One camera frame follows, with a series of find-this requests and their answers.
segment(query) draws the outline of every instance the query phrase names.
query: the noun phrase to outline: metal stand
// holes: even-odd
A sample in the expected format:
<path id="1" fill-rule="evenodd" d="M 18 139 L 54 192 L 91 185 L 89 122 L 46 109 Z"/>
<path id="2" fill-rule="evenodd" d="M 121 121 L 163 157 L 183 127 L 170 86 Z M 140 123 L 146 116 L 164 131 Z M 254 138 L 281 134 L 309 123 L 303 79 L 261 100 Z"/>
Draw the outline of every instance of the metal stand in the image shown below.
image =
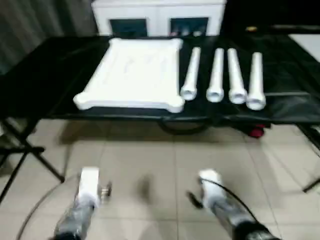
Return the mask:
<path id="1" fill-rule="evenodd" d="M 3 158 L 0 161 L 0 168 L 8 159 L 10 154 L 23 153 L 20 161 L 17 166 L 14 168 L 8 182 L 6 183 L 2 193 L 0 195 L 0 204 L 7 195 L 13 181 L 15 180 L 22 164 L 25 162 L 27 155 L 30 153 L 35 156 L 61 183 L 65 181 L 65 177 L 60 175 L 57 170 L 41 155 L 45 151 L 44 147 L 41 146 L 32 146 L 28 141 L 27 137 L 33 131 L 35 126 L 38 123 L 38 120 L 30 120 L 22 133 L 16 130 L 6 119 L 1 120 L 3 126 L 8 130 L 21 144 L 22 147 L 0 147 L 0 154 L 3 155 Z"/>
<path id="2" fill-rule="evenodd" d="M 297 125 L 297 127 L 303 132 L 303 134 L 310 140 L 310 142 L 320 150 L 320 133 L 312 128 L 310 125 Z M 311 189 L 313 189 L 316 185 L 320 184 L 320 177 L 317 178 L 315 181 L 307 185 L 303 188 L 303 192 L 307 193 Z"/>

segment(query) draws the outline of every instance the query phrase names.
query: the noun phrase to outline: wire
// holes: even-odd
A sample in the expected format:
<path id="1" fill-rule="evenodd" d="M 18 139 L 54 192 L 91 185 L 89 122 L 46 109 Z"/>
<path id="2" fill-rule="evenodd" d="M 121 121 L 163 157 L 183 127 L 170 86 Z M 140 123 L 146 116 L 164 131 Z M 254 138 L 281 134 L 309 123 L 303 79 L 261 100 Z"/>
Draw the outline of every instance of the wire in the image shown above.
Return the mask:
<path id="1" fill-rule="evenodd" d="M 21 228 L 19 229 L 19 232 L 17 234 L 17 237 L 15 238 L 15 240 L 21 240 L 22 239 L 22 235 L 28 225 L 28 222 L 30 221 L 30 219 L 32 218 L 33 214 L 36 212 L 36 210 L 39 208 L 39 206 L 47 199 L 47 197 L 49 197 L 51 194 L 53 194 L 59 187 L 63 186 L 63 184 L 66 184 L 67 182 L 70 182 L 71 180 L 73 180 L 74 178 L 78 178 L 79 174 L 73 175 L 71 177 L 68 177 L 64 183 L 60 183 L 56 186 L 54 186 L 53 188 L 51 188 L 45 195 L 43 195 L 42 198 L 40 198 L 40 200 L 34 205 L 33 209 L 29 212 L 29 214 L 26 216 L 25 220 L 23 221 L 23 224 L 21 226 Z"/>
<path id="2" fill-rule="evenodd" d="M 205 179 L 205 178 L 200 178 L 200 181 L 205 181 L 205 182 L 209 182 L 209 183 L 212 183 L 212 184 L 215 184 L 217 186 L 219 186 L 220 188 L 222 188 L 223 190 L 225 190 L 228 194 L 230 194 L 234 199 L 236 199 L 247 211 L 248 213 L 252 216 L 252 218 L 259 222 L 256 218 L 256 216 L 253 214 L 253 212 L 250 210 L 250 208 L 240 199 L 240 197 L 238 197 L 233 191 L 231 191 L 230 189 L 228 189 L 227 187 L 225 186 L 222 186 L 221 184 L 217 183 L 217 182 L 214 182 L 214 181 L 211 181 L 209 179 Z M 194 198 L 194 195 L 193 193 L 191 192 L 188 192 L 188 197 L 189 198 Z"/>

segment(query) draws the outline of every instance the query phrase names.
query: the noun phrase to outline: white pipe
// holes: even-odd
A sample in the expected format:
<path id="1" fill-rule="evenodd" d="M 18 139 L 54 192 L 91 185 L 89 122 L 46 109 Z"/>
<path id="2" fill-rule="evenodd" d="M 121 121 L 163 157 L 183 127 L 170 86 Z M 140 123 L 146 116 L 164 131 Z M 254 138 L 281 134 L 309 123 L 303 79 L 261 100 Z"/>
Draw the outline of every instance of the white pipe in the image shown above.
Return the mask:
<path id="1" fill-rule="evenodd" d="M 261 52 L 252 55 L 249 94 L 246 105 L 251 110 L 261 110 L 266 105 L 264 95 L 264 77 Z"/>
<path id="2" fill-rule="evenodd" d="M 214 53 L 214 61 L 211 72 L 209 88 L 206 91 L 206 99 L 212 103 L 221 102 L 225 92 L 222 86 L 224 75 L 224 50 L 217 48 Z"/>
<path id="3" fill-rule="evenodd" d="M 247 91 L 244 88 L 237 51 L 234 48 L 228 49 L 228 68 L 230 80 L 229 99 L 233 104 L 243 104 L 247 98 Z"/>
<path id="4" fill-rule="evenodd" d="M 99 168 L 98 167 L 84 167 L 81 172 L 77 199 L 90 199 L 96 207 L 100 204 L 98 196 L 99 186 Z"/>
<path id="5" fill-rule="evenodd" d="M 198 69 L 200 63 L 200 47 L 194 47 L 190 58 L 188 71 L 180 95 L 187 101 L 195 99 L 197 95 Z"/>

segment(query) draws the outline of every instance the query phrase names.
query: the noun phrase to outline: robotic arm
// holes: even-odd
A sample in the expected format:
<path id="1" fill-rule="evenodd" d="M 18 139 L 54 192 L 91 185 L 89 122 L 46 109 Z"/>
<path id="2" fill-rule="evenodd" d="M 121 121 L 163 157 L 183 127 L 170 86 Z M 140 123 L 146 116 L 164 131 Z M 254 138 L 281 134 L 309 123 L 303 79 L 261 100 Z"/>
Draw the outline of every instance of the robotic arm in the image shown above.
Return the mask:
<path id="1" fill-rule="evenodd" d="M 223 187 L 220 175 L 212 169 L 199 172 L 202 187 L 201 200 L 189 193 L 191 203 L 215 215 L 232 240 L 280 240 L 252 214 L 249 208 L 227 188 Z M 82 170 L 78 194 L 73 206 L 57 224 L 53 240 L 85 240 L 94 210 L 100 205 L 98 195 L 99 169 L 85 167 Z M 238 202 L 227 197 L 230 193 Z M 111 185 L 104 193 L 111 195 Z"/>

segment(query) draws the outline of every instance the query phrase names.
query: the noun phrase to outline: tile floor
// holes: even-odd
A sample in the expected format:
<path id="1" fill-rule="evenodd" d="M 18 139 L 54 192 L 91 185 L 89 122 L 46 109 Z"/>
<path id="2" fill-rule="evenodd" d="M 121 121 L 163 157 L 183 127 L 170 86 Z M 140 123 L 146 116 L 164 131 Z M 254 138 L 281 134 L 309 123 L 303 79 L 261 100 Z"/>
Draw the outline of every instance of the tile floor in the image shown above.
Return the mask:
<path id="1" fill-rule="evenodd" d="M 45 157 L 68 177 L 83 166 L 98 166 L 101 183 L 112 180 L 112 199 L 96 211 L 88 240 L 228 240 L 218 221 L 186 198 L 187 190 L 198 190 L 203 168 L 221 173 L 276 236 L 319 239 L 317 189 L 304 194 L 301 188 L 320 175 L 320 158 L 293 126 L 274 126 L 258 141 L 231 128 L 173 137 L 149 122 L 43 120 L 29 140 L 46 146 Z M 0 187 L 18 157 L 12 155 L 1 170 Z M 14 240 L 33 205 L 57 183 L 29 155 L 0 206 L 0 238 Z M 22 239 L 52 236 L 76 188 L 75 178 L 59 187 Z"/>

